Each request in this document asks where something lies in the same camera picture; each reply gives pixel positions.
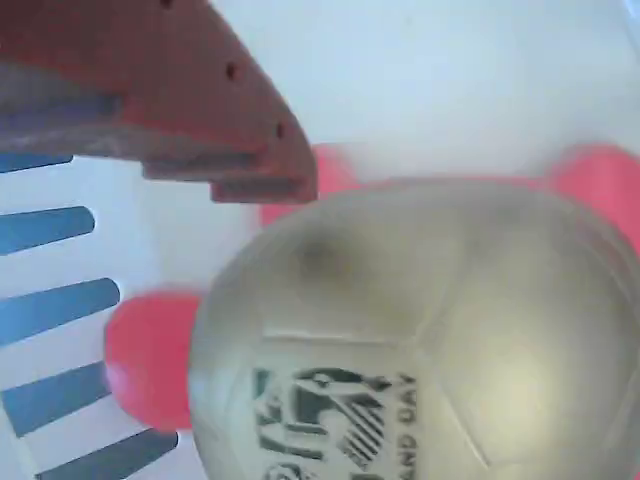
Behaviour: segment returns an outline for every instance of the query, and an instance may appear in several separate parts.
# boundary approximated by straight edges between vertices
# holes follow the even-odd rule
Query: white surface
[[[367,176],[526,171],[594,139],[640,147],[622,0],[214,4],[312,141],[372,144]]]
[[[166,252],[154,242],[162,232],[153,229],[137,196],[142,184],[137,165],[83,158],[0,175],[0,214],[83,205],[96,219],[94,232],[86,236],[0,256],[0,298],[103,277],[112,278],[126,298],[169,282],[161,261]],[[101,360],[108,314],[0,348],[0,390]],[[0,477],[31,478],[142,429],[107,397],[16,439],[0,408]],[[198,462],[183,470],[194,478],[200,472]]]
[[[173,284],[207,288],[257,231],[256,207],[215,204],[207,185],[139,181],[135,194]]]

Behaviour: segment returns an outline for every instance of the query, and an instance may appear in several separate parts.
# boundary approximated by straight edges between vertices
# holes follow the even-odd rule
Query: blurry ball
[[[115,309],[105,330],[107,380],[118,404],[162,431],[191,428],[187,364],[197,294],[156,291]]]
[[[630,480],[639,287],[627,241],[548,193],[441,180],[318,202],[199,310],[199,453],[212,479]]]

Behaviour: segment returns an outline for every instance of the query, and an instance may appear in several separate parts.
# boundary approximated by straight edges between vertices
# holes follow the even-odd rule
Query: brown plastic piece
[[[0,151],[138,160],[218,201],[315,199],[300,125],[206,1],[5,3]]]

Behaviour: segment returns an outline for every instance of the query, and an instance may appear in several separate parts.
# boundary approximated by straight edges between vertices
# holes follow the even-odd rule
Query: hole
[[[106,310],[119,301],[120,289],[109,278],[0,299],[0,349]]]
[[[85,207],[0,215],[0,256],[86,235],[94,228]]]
[[[129,478],[178,446],[177,432],[149,429],[36,475],[37,480]]]
[[[30,153],[0,153],[0,173],[18,172],[30,168],[69,163],[71,157],[49,157]]]
[[[238,66],[233,62],[227,63],[225,74],[230,82],[236,81],[238,79]]]
[[[2,402],[14,432],[24,437],[107,395],[104,365],[97,362],[6,390]]]
[[[284,125],[282,124],[282,122],[276,125],[276,137],[281,140],[284,138]]]
[[[302,281],[340,282],[354,281],[354,261],[349,247],[337,235],[316,231],[294,251],[295,267]]]

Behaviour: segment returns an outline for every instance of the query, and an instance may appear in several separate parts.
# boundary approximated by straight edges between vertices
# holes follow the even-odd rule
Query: soccer ball
[[[639,292],[625,239],[547,192],[336,195],[203,302],[199,453],[212,480],[630,480]]]

